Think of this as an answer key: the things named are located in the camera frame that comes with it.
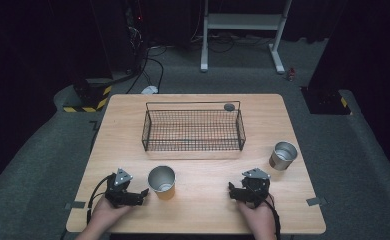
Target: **cup rim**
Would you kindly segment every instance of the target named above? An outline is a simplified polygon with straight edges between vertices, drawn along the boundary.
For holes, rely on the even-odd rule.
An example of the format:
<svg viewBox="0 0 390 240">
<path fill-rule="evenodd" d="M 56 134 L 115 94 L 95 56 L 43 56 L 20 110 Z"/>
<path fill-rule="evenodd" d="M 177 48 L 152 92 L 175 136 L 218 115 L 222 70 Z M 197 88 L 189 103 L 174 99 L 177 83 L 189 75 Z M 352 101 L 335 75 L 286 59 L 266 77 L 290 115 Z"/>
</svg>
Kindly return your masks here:
<svg viewBox="0 0 390 240">
<path fill-rule="evenodd" d="M 149 176 L 151 175 L 152 171 L 154 171 L 155 169 L 157 169 L 157 168 L 159 168 L 159 167 L 166 167 L 166 168 L 170 169 L 170 170 L 173 172 L 174 179 L 173 179 L 173 182 L 171 183 L 171 187 L 170 187 L 169 189 L 167 189 L 167 190 L 161 191 L 161 190 L 155 189 L 155 188 L 152 187 L 151 184 L 149 183 Z M 174 187 L 175 183 L 176 183 L 176 172 L 174 171 L 174 169 L 173 169 L 172 167 L 170 167 L 170 166 L 168 166 L 168 165 L 158 165 L 158 166 L 154 167 L 153 169 L 151 169 L 151 171 L 149 171 L 148 177 L 146 178 L 146 181 L 147 181 L 147 183 L 148 183 L 148 186 L 149 186 L 154 192 L 159 192 L 159 193 L 161 193 L 161 192 L 167 192 L 167 191 L 169 191 L 170 189 L 172 189 L 172 188 Z"/>
<path fill-rule="evenodd" d="M 295 146 L 295 144 L 289 142 L 289 141 L 279 141 L 275 144 L 275 146 L 273 147 L 273 153 L 277 155 L 276 153 L 276 146 L 280 143 L 286 143 L 286 144 L 289 144 L 291 147 L 293 147 L 295 149 L 295 156 L 292 158 L 292 159 L 281 159 L 279 158 L 281 161 L 284 161 L 284 162 L 292 162 L 294 161 L 297 157 L 298 157 L 298 148 Z"/>
</svg>

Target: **black cable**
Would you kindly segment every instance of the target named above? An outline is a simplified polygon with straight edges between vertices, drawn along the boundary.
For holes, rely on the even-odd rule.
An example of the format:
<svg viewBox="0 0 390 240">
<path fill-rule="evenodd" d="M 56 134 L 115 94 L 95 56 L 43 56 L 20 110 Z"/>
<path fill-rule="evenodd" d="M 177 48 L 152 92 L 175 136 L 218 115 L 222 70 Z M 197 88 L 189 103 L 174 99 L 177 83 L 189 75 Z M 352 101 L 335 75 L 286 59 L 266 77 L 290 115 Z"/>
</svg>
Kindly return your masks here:
<svg viewBox="0 0 390 240">
<path fill-rule="evenodd" d="M 88 224 L 90 222 L 90 219 L 92 217 L 93 200 L 95 199 L 96 196 L 99 196 L 99 194 L 95 196 L 96 192 L 98 191 L 98 188 L 102 185 L 102 183 L 104 183 L 106 180 L 108 180 L 111 177 L 114 177 L 114 174 L 111 174 L 111 175 L 105 177 L 104 179 L 102 179 L 101 182 L 99 182 L 98 185 L 96 185 L 95 189 L 93 190 L 92 195 L 90 196 L 90 199 L 89 199 L 89 203 L 88 203 L 88 210 L 86 213 L 86 224 Z"/>
<path fill-rule="evenodd" d="M 110 81 L 110 82 L 106 82 L 106 83 L 91 83 L 89 85 L 91 87 L 106 88 L 106 87 L 115 85 L 117 83 L 121 83 L 121 82 L 125 82 L 127 80 L 130 80 L 130 79 L 134 78 L 138 73 L 140 75 L 140 72 L 135 71 L 135 72 L 133 72 L 132 74 L 130 74 L 128 76 L 125 76 L 125 77 L 122 77 L 122 78 L 119 78 L 119 79 L 116 79 L 116 80 L 113 80 L 113 81 Z"/>
<path fill-rule="evenodd" d="M 130 90 L 132 90 L 132 88 L 135 86 L 136 82 L 138 81 L 138 79 L 142 76 L 143 72 L 145 71 L 145 67 L 146 67 L 146 63 L 148 61 L 145 60 L 145 63 L 141 69 L 141 72 L 139 73 L 139 75 L 136 77 L 136 79 L 133 81 L 132 85 L 130 86 L 130 88 L 127 90 L 126 94 L 128 94 L 130 92 Z"/>
<path fill-rule="evenodd" d="M 259 199 L 261 199 L 261 201 L 265 202 L 267 204 L 267 206 L 270 208 L 270 210 L 272 210 L 272 213 L 273 213 L 273 218 L 275 220 L 275 228 L 276 228 L 276 240 L 280 240 L 281 239 L 281 236 L 280 236 L 280 229 L 281 229 L 281 226 L 280 226 L 280 218 L 279 218 L 279 215 L 277 214 L 277 211 L 274 207 L 274 198 L 273 196 L 268 193 L 267 197 L 270 197 L 270 199 L 272 200 L 272 204 L 273 206 L 267 202 L 267 197 L 266 199 L 263 199 L 261 196 L 259 196 L 250 186 L 246 186 L 252 193 L 254 193 L 254 195 L 256 197 L 258 197 Z"/>
<path fill-rule="evenodd" d="M 157 54 L 154 54 L 154 55 L 148 55 L 148 57 L 157 57 L 157 56 L 160 56 L 160 55 L 164 54 L 165 52 L 167 52 L 167 46 L 159 46 L 156 48 L 164 48 L 164 51 L 157 53 Z"/>
<path fill-rule="evenodd" d="M 158 63 L 161 67 L 161 75 L 160 75 L 160 80 L 158 80 L 158 86 L 157 86 L 157 90 L 158 90 L 158 94 L 160 93 L 160 87 L 161 87 L 161 82 L 163 80 L 163 75 L 164 75 L 164 66 L 163 64 L 161 64 L 159 61 L 155 60 L 155 59 L 152 59 L 152 58 L 147 58 L 147 60 L 151 60 L 151 61 L 154 61 L 156 63 Z"/>
<path fill-rule="evenodd" d="M 201 0 L 199 0 L 198 21 L 197 21 L 197 24 L 196 24 L 196 28 L 195 28 L 194 34 L 193 34 L 192 37 L 191 37 L 191 42 L 193 41 L 193 39 L 194 39 L 196 33 L 198 32 L 199 25 L 200 25 L 200 23 L 201 23 L 201 16 L 202 16 L 202 3 L 201 3 Z"/>
<path fill-rule="evenodd" d="M 96 194 L 96 195 L 93 197 L 93 199 L 97 198 L 98 196 L 101 196 L 102 194 L 105 194 L 105 192 Z"/>
<path fill-rule="evenodd" d="M 212 43 L 218 43 L 218 44 L 229 44 L 230 43 L 230 47 L 228 47 L 227 49 L 222 50 L 222 51 L 214 50 L 213 48 L 211 48 L 211 44 L 209 44 L 208 45 L 208 50 L 210 50 L 212 52 L 215 52 L 215 53 L 225 53 L 225 52 L 230 51 L 233 48 L 233 46 L 235 46 L 235 41 L 233 41 L 233 39 L 231 37 L 229 37 L 228 39 L 229 39 L 229 41 L 226 41 L 226 42 L 220 42 L 223 39 L 219 39 L 220 41 L 215 40 L 215 41 L 212 42 Z"/>
<path fill-rule="evenodd" d="M 61 233 L 61 237 L 60 237 L 60 240 L 63 240 L 65 238 L 65 235 L 67 234 L 67 228 L 64 228 L 64 231 L 63 233 Z"/>
<path fill-rule="evenodd" d="M 145 76 L 148 85 L 152 86 L 151 77 L 149 77 L 148 73 L 146 73 L 146 71 L 143 71 L 143 75 Z"/>
<path fill-rule="evenodd" d="M 99 127 L 96 127 L 96 125 L 98 124 L 98 121 L 89 121 L 89 123 L 93 123 L 92 130 L 95 131 L 95 133 L 93 134 L 93 137 L 92 137 L 92 142 L 90 144 L 90 152 L 92 152 L 93 146 L 95 145 L 96 137 L 98 136 Z"/>
<path fill-rule="evenodd" d="M 264 44 L 267 44 L 269 43 L 271 40 L 273 40 L 273 38 L 269 38 L 267 41 L 265 42 L 261 42 L 261 40 L 264 40 L 265 38 L 258 38 L 257 40 L 253 41 L 253 42 L 250 42 L 250 43 L 244 43 L 244 42 L 238 42 L 238 41 L 235 41 L 235 45 L 236 46 L 261 46 L 261 45 L 264 45 Z"/>
</svg>

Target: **wrist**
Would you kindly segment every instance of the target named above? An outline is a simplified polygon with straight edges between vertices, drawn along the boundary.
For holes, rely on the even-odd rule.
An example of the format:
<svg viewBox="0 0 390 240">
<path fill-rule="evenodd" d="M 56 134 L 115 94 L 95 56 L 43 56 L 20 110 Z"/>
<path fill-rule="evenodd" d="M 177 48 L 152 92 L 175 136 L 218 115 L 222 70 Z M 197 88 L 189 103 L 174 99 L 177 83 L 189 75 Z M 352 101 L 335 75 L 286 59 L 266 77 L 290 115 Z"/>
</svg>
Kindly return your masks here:
<svg viewBox="0 0 390 240">
<path fill-rule="evenodd" d="M 79 234 L 76 240 L 98 240 L 104 233 L 104 228 L 95 224 L 88 224 L 88 226 Z"/>
<path fill-rule="evenodd" d="M 276 240 L 275 234 L 254 233 L 255 240 Z"/>
</svg>

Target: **gray carpet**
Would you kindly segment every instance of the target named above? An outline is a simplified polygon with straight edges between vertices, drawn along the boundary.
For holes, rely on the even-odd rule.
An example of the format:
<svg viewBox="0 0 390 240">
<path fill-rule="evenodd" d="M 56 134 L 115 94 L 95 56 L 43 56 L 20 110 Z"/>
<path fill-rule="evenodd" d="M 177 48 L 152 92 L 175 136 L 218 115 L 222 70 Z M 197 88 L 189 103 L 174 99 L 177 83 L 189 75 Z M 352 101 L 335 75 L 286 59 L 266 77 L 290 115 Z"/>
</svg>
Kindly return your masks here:
<svg viewBox="0 0 390 240">
<path fill-rule="evenodd" d="M 352 115 L 312 115 L 300 86 L 307 86 L 326 42 L 283 41 L 279 53 L 290 82 L 276 74 L 265 44 L 236 44 L 210 51 L 209 71 L 199 71 L 199 50 L 152 49 L 164 66 L 160 94 L 278 93 L 283 96 L 321 207 L 327 230 L 295 239 L 390 239 L 390 163 L 362 116 L 350 91 L 341 90 Z M 215 51 L 229 45 L 211 44 Z M 146 73 L 158 84 L 160 66 L 149 61 Z M 133 79 L 113 86 L 125 93 Z M 142 76 L 130 93 L 146 86 Z M 57 113 L 20 149 L 0 176 L 0 239 L 60 239 L 90 155 L 94 126 L 103 113 L 65 113 L 62 103 L 71 87 L 53 101 Z M 64 239 L 73 239 L 65 233 Z"/>
</svg>

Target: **wooden table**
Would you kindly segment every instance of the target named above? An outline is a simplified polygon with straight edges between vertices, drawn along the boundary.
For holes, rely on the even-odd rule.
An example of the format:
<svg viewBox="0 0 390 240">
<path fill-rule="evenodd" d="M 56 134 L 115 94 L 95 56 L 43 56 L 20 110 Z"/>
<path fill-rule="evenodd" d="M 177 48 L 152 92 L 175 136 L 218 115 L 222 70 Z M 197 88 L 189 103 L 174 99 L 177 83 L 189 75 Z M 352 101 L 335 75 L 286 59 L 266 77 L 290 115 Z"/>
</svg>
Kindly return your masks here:
<svg viewBox="0 0 390 240">
<path fill-rule="evenodd" d="M 141 139 L 146 102 L 209 101 L 241 102 L 246 134 L 242 151 L 144 151 Z M 297 159 L 286 171 L 274 170 L 268 163 L 274 145 L 281 140 L 292 142 L 299 151 Z M 148 187 L 148 173 L 158 165 L 169 165 L 175 170 L 174 197 L 160 200 L 150 190 L 144 204 L 135 207 L 110 232 L 250 233 L 235 201 L 229 198 L 228 182 L 241 188 L 242 172 L 255 167 L 271 175 L 270 193 L 275 197 L 283 234 L 320 234 L 326 230 L 320 207 L 309 206 L 306 202 L 316 196 L 280 95 L 112 96 L 75 200 L 86 202 L 87 207 L 95 186 L 119 167 L 133 176 L 128 191 L 138 193 Z M 86 209 L 73 208 L 67 222 L 68 231 L 80 232 L 85 226 Z"/>
</svg>

